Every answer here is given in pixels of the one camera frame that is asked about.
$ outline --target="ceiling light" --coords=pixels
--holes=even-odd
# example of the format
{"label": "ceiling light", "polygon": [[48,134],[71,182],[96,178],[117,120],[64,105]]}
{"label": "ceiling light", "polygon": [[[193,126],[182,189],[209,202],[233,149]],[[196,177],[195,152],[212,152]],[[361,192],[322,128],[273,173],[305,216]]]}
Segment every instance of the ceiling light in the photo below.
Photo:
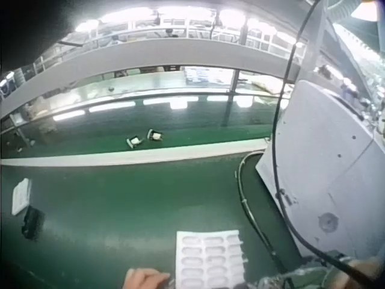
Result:
{"label": "ceiling light", "polygon": [[258,29],[265,35],[275,35],[277,30],[274,26],[271,26],[265,22],[259,22],[257,19],[251,18],[247,22],[247,26],[250,29]]}
{"label": "ceiling light", "polygon": [[101,104],[90,107],[89,111],[94,113],[96,111],[114,110],[116,108],[134,107],[135,101],[113,102],[111,104]]}
{"label": "ceiling light", "polygon": [[75,31],[76,32],[87,32],[87,31],[91,31],[92,29],[96,29],[97,26],[99,25],[99,21],[98,20],[87,20],[81,24],[79,24],[76,28],[75,28]]}
{"label": "ceiling light", "polygon": [[339,72],[337,69],[335,69],[333,66],[326,65],[326,68],[330,71],[331,74],[333,74],[337,79],[343,80],[343,74]]}
{"label": "ceiling light", "polygon": [[234,100],[239,107],[247,108],[253,105],[253,96],[235,96]]}
{"label": "ceiling light", "polygon": [[5,78],[9,80],[13,77],[13,75],[14,75],[14,72],[11,71],[10,73],[7,74],[7,76]]}
{"label": "ceiling light", "polygon": [[187,101],[183,98],[173,98],[170,101],[170,107],[172,110],[183,110],[187,108]]}
{"label": "ceiling light", "polygon": [[70,113],[63,113],[63,114],[58,114],[57,116],[54,116],[54,121],[58,122],[64,119],[70,119],[71,117],[83,116],[83,115],[85,115],[84,110],[75,110],[75,111],[71,111]]}
{"label": "ceiling light", "polygon": [[362,2],[357,9],[351,13],[357,19],[376,22],[378,21],[377,5],[375,1]]}
{"label": "ceiling light", "polygon": [[210,20],[211,11],[203,7],[160,7],[159,14],[174,19]]}
{"label": "ceiling light", "polygon": [[189,18],[194,20],[211,20],[211,11],[203,7],[189,7]]}
{"label": "ceiling light", "polygon": [[259,30],[261,30],[266,35],[275,35],[277,30],[274,26],[271,26],[265,22],[259,22]]}
{"label": "ceiling light", "polygon": [[134,147],[140,145],[143,142],[143,140],[140,140],[137,136],[135,136],[132,138],[127,138],[126,142],[127,142],[127,145],[129,145],[129,147],[133,149]]}
{"label": "ceiling light", "polygon": [[222,10],[219,18],[224,26],[240,28],[245,22],[245,16],[237,10],[225,9]]}
{"label": "ceiling light", "polygon": [[207,97],[207,101],[227,102],[229,97],[227,95],[210,95]]}
{"label": "ceiling light", "polygon": [[145,99],[143,101],[143,105],[151,105],[151,104],[167,104],[171,103],[175,99],[182,100],[185,102],[196,102],[199,100],[198,96],[181,96],[181,97],[171,97],[171,98],[150,98]]}
{"label": "ceiling light", "polygon": [[140,7],[106,14],[100,19],[103,23],[119,23],[150,19],[152,15],[153,11],[150,8]]}
{"label": "ceiling light", "polygon": [[143,100],[143,105],[151,104],[167,104],[172,100],[172,98],[150,98]]}

